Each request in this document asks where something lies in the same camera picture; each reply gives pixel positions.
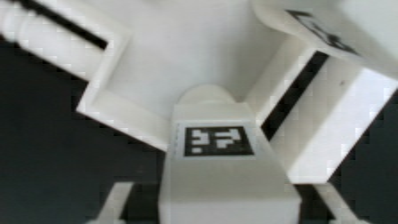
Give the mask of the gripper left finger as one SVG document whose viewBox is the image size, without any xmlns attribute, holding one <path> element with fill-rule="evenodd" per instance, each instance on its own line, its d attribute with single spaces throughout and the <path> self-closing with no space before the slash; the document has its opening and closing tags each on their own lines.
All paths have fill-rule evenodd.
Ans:
<svg viewBox="0 0 398 224">
<path fill-rule="evenodd" d="M 96 217 L 84 224 L 159 224 L 159 185 L 116 182 Z"/>
</svg>

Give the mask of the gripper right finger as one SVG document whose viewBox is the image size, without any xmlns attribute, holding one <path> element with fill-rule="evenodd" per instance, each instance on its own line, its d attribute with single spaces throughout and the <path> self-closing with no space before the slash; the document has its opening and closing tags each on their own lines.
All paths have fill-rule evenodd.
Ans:
<svg viewBox="0 0 398 224">
<path fill-rule="evenodd" d="M 299 224 L 374 224 L 352 211 L 331 183 L 299 184 L 302 197 Z"/>
</svg>

